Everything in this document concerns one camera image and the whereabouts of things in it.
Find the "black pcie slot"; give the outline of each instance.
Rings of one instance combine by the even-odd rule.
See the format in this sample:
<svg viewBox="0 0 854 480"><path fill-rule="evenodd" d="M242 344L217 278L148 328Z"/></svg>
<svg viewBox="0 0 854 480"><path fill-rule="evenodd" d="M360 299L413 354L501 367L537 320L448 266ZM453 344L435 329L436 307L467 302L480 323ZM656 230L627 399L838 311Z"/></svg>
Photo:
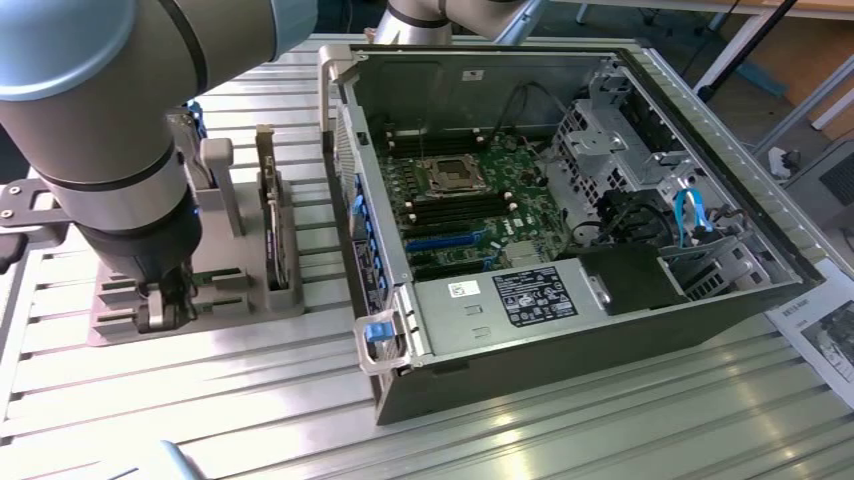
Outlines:
<svg viewBox="0 0 854 480"><path fill-rule="evenodd" d="M436 157L444 155L461 155L464 153L472 153L483 149L484 145L479 144L475 136L456 137L443 139L423 139L417 137L394 137L393 148L385 149L388 156L392 158L416 158Z"/></svg>
<svg viewBox="0 0 854 480"><path fill-rule="evenodd" d="M460 198L440 198L436 200L416 200L412 202L412 213L433 211L455 211L460 208L505 207L504 199L492 195L471 195Z"/></svg>
<svg viewBox="0 0 854 480"><path fill-rule="evenodd" d="M504 205L484 208L468 208L463 211L455 209L452 211L432 211L415 214L415 224L427 225L431 223L447 223L460 220L475 220L479 218L499 217L507 215L507 207Z"/></svg>
<svg viewBox="0 0 854 480"><path fill-rule="evenodd" d="M451 265L441 265L436 267L419 268L412 272L416 282L427 280L435 280L441 277L453 277L456 275L468 275L471 273L480 273L483 271L483 261L476 260L473 262L455 263Z"/></svg>
<svg viewBox="0 0 854 480"><path fill-rule="evenodd" d="M463 233L471 230L471 225L460 223L445 223L439 225L420 225L400 229L400 236L408 240L417 237L432 237L449 233Z"/></svg>

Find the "black cable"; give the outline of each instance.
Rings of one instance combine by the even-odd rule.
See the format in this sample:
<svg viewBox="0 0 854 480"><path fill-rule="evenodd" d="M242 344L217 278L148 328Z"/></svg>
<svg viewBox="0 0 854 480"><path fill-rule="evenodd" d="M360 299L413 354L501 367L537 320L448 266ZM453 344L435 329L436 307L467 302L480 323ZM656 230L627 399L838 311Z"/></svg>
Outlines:
<svg viewBox="0 0 854 480"><path fill-rule="evenodd" d="M703 85L699 88L699 90L696 91L696 96L703 102L708 103L711 97L713 97L715 93L717 92L720 85L723 85L723 83L732 76L732 73L735 72L735 69L740 66L740 64L744 63L744 60L747 60L747 57L761 43L761 40L764 40L764 37L768 36L771 30L773 30L773 27L788 13L788 10L792 9L795 3L797 3L797 0L783 0L783 3L779 4L779 7L776 7L776 10L773 10L765 22L759 26L756 33L749 37L749 39L744 43L744 46L735 54L732 60L728 61L728 63L720 70L720 73L717 74L713 82L711 82L709 85Z"/></svg>
<svg viewBox="0 0 854 480"><path fill-rule="evenodd" d="M528 102L527 89L528 88L535 88L540 92L543 92L545 94L545 96L551 99L551 101L553 102L555 106L557 107L557 110L560 110L560 113L563 115L567 114L568 110L567 110L565 106L563 105L563 102L560 101L560 98L557 98L557 96L551 92L551 90L548 90L543 86L541 83L539 83L536 81L531 81L531 82L516 84L516 86L512 88L512 91L509 92L509 96L507 97L507 100L504 101L504 107L501 108L501 113L497 116L497 121L495 122L495 127L492 127L492 131L489 132L489 136L487 138L487 145L492 143L492 140L495 139L495 135L497 135L497 132L500 131L501 126L504 125L504 117L507 116L507 111L509 110L509 106L512 104L512 101L516 98L516 95L519 94L519 92L521 92L521 95L523 95L523 97L521 97L521 108L519 110L519 113L513 117L513 122L516 122L519 120L519 117L521 116L521 113L524 112L524 108L527 107L527 102Z"/></svg>
<svg viewBox="0 0 854 480"><path fill-rule="evenodd" d="M664 216L661 211L657 208L655 208L652 205L649 205L648 203L640 203L640 204L637 204L637 207L644 208L645 210L648 210L652 213L652 216L657 220L657 223L660 223L661 226L664 227L664 230L667 230L667 236L669 238L671 243L675 245L676 244L676 239L675 239L675 235L672 233L672 227L669 226L669 222L667 221L667 217Z"/></svg>
<svg viewBox="0 0 854 480"><path fill-rule="evenodd" d="M495 122L495 127L492 127L492 131L489 132L489 136L487 138L487 145L492 144L492 140L495 139L495 135L497 135L497 131L501 128L501 125L504 124L504 117L507 116L507 110L509 110L509 105L512 104L513 99L516 98L516 95L519 94L519 91L524 89L524 84L519 83L515 87L512 87L512 90L509 91L509 96L507 97L507 100L504 101L504 106L501 107L501 113L497 116L497 120Z"/></svg>
<svg viewBox="0 0 854 480"><path fill-rule="evenodd" d="M599 242L599 241L604 240L607 238L607 236L611 235L611 232L616 229L616 227L619 225L619 222L621 222L623 218L625 218L625 215L628 215L631 213L631 210L633 209L633 207L643 208L643 209L648 210L652 213L652 216L655 217L655 219L664 226L664 230L667 230L667 234L669 235L669 241L675 245L676 242L675 242L675 236L673 236L672 227L669 226L669 223L667 222L667 217L664 217L664 214L661 213L661 211L657 208L655 208L652 205L649 205L648 203L633 203L633 202L629 202L624 206L623 211L608 222L608 225L604 227L601 233L596 237L596 241Z"/></svg>
<svg viewBox="0 0 854 480"><path fill-rule="evenodd" d="M337 11L337 31L344 31L344 12L346 11L346 0L341 0L341 8Z"/></svg>
<svg viewBox="0 0 854 480"><path fill-rule="evenodd" d="M352 16L353 16L352 0L346 0L346 11L348 11L348 15L346 15L346 33L349 33L349 28L352 27Z"/></svg>
<svg viewBox="0 0 854 480"><path fill-rule="evenodd" d="M708 46L708 43L711 42L711 39L713 38L713 34L720 31L720 28L723 28L723 25L725 24L725 21L729 19L729 15L732 15L732 12L735 11L735 8L737 8L737 4L739 3L741 3L741 0L735 0L732 2L732 5L729 6L729 9L727 10L725 15L723 15L723 20L720 21L720 26L717 27L717 30L712 30L711 28L708 28L708 26L705 26L705 29L708 30L709 34L708 34L708 36L705 36L705 40L703 41L700 46L696 47L696 50L693 51L693 55L691 55L691 59L688 60L688 63L681 68L681 73L679 73L679 76L684 77L684 74L688 72L688 69L691 68L691 65L693 65L693 62L696 61L696 58L699 57L699 54L703 52L703 50L705 50L705 47Z"/></svg>

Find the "metal bracket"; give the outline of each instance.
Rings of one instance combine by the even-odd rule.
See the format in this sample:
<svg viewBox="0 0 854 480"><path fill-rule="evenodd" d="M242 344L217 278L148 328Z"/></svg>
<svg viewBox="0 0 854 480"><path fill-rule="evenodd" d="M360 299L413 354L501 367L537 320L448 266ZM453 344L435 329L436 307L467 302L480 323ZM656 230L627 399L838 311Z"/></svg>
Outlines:
<svg viewBox="0 0 854 480"><path fill-rule="evenodd" d="M661 257L693 301L716 295L732 283L740 288L771 285L759 260L735 237L691 248L667 247Z"/></svg>
<svg viewBox="0 0 854 480"><path fill-rule="evenodd" d="M317 99L320 133L329 131L329 81L356 64L349 45L324 45L317 51Z"/></svg>
<svg viewBox="0 0 854 480"><path fill-rule="evenodd" d="M70 217L53 200L53 208L34 210L36 199L41 194L50 194L40 178L24 178L9 183L0 195L0 227L32 227L33 225L54 225L70 223Z"/></svg>
<svg viewBox="0 0 854 480"><path fill-rule="evenodd" d="M592 108L619 105L631 93L631 80L607 61L589 81L589 101Z"/></svg>
<svg viewBox="0 0 854 480"><path fill-rule="evenodd" d="M126 277L109 273L105 267L98 270L96 297L93 304L92 329L104 337L136 336L138 325L152 328L156 333L170 334L180 325L166 328L160 292L152 290L146 298L138 294L136 282ZM201 318L197 321L213 323L229 318L245 316L250 312L245 292L248 277L240 268L196 272L193 283L200 295L192 305Z"/></svg>
<svg viewBox="0 0 854 480"><path fill-rule="evenodd" d="M202 210L222 209L228 216L230 235L244 235L240 209L234 197L234 186L230 183L230 166L234 163L234 149L228 138L201 140L201 164L206 167L216 181L216 188L196 190L196 198Z"/></svg>
<svg viewBox="0 0 854 480"><path fill-rule="evenodd" d="M0 194L0 233L26 235L30 245L56 246L65 241L70 218L50 197L50 207L36 210L38 195L50 194L40 178L9 183Z"/></svg>
<svg viewBox="0 0 854 480"><path fill-rule="evenodd" d="M393 325L394 333L400 332L398 321L394 320L396 310L388 309L376 313L356 318L356 324L353 326L353 332L356 335L356 352L358 354L358 368L368 375L380 375L394 368L404 367L409 364L409 352L404 351L398 357L389 358L386 360L373 360L370 353L368 352L366 339L364 337L365 330L370 324L390 323Z"/></svg>

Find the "metal table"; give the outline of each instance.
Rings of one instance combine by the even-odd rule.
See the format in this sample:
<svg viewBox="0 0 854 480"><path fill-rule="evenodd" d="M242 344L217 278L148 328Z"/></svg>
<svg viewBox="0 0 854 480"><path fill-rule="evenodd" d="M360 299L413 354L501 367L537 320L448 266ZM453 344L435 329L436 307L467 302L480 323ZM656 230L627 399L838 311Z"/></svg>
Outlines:
<svg viewBox="0 0 854 480"><path fill-rule="evenodd" d="M313 36L200 99L210 136L238 147L234 181L254 177L254 125L277 128L306 314L89 348L93 254L73 235L33 252L0 365L0 477L76 477L156 438L209 478L850 478L854 415L761 317L693 349L373 425L316 111L316 49L346 40Z"/></svg>

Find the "motherboard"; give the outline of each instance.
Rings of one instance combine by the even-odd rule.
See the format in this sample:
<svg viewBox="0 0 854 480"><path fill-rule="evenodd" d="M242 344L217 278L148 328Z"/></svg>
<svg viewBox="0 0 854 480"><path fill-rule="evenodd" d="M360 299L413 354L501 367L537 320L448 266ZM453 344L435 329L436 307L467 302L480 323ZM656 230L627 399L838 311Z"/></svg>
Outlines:
<svg viewBox="0 0 854 480"><path fill-rule="evenodd" d="M384 156L380 168L416 281L539 264L561 251L548 165L523 138L497 134L465 154Z"/></svg>

